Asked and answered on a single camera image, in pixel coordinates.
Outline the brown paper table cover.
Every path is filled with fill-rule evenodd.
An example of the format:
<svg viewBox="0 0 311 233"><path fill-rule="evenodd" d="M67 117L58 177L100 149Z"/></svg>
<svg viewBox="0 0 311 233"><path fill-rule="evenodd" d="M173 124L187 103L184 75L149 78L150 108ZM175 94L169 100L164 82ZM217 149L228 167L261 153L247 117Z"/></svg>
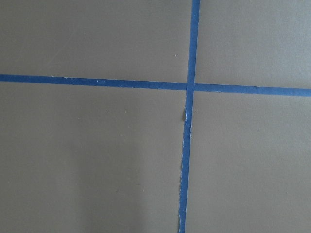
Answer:
<svg viewBox="0 0 311 233"><path fill-rule="evenodd" d="M3 233L308 233L308 0L3 0Z"/></svg>

